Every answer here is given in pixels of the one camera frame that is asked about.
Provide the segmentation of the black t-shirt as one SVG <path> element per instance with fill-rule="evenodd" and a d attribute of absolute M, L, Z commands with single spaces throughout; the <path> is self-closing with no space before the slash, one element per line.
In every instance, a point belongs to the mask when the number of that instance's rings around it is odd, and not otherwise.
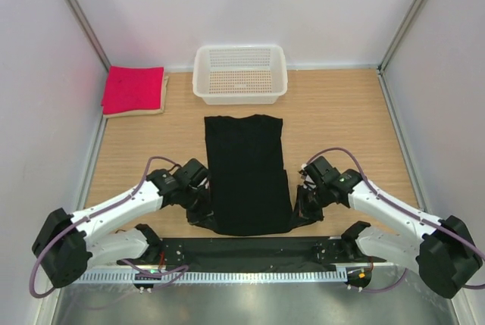
<path fill-rule="evenodd" d="M 283 120 L 263 114 L 205 117 L 208 197 L 190 224 L 227 236 L 287 233 L 323 220 L 290 201 L 283 163 Z"/>

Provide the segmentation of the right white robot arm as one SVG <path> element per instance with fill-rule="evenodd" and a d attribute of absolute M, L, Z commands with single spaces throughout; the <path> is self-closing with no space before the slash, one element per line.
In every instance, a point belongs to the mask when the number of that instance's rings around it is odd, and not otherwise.
<path fill-rule="evenodd" d="M 392 229 L 358 222 L 342 238 L 353 251 L 416 273 L 437 295 L 451 299 L 481 269 L 483 258 L 466 224 L 429 214 L 378 189 L 360 167 L 339 172 L 322 156 L 302 165 L 297 214 L 310 220 L 331 204 L 360 211 Z"/>

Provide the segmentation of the white perforated plastic basket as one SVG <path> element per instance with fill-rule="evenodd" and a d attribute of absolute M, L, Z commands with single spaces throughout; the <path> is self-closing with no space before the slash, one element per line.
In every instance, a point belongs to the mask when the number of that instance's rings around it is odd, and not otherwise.
<path fill-rule="evenodd" d="M 204 45 L 196 52 L 192 91 L 207 105 L 270 105 L 287 89 L 278 45 Z"/>

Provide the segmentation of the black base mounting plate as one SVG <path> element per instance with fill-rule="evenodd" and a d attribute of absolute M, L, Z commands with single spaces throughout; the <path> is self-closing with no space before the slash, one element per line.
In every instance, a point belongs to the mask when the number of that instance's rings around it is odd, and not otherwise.
<path fill-rule="evenodd" d="M 190 272 L 320 272 L 369 262 L 339 237 L 166 238 L 162 243 L 163 253 L 149 263 L 163 260 L 170 270 L 186 264 Z"/>

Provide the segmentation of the folded pink t-shirt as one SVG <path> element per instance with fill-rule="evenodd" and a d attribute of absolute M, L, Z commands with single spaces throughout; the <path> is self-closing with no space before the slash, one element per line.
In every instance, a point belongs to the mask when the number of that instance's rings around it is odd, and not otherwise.
<path fill-rule="evenodd" d="M 164 68 L 111 66 L 105 81 L 102 113 L 105 117 L 155 114 L 162 109 Z"/>

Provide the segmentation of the folded beige t-shirt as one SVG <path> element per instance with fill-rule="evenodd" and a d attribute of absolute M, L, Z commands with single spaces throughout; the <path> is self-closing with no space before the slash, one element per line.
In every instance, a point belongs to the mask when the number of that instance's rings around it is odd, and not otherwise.
<path fill-rule="evenodd" d="M 134 117 L 162 114 L 165 110 L 168 77 L 155 83 L 121 83 L 118 90 L 103 96 L 105 118 Z"/>

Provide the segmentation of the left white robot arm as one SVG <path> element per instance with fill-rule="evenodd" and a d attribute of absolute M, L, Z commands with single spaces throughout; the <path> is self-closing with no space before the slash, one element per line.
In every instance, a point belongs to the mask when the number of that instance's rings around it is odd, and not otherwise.
<path fill-rule="evenodd" d="M 69 286 L 97 265 L 124 261 L 154 264 L 164 244 L 147 224 L 123 231 L 121 226 L 169 205 L 185 209 L 190 223 L 210 224 L 213 211 L 208 198 L 208 169 L 195 158 L 172 169 L 146 168 L 140 182 L 101 204 L 68 214 L 59 208 L 45 219 L 32 251 L 36 256 L 30 276 L 42 269 L 53 289 Z"/>

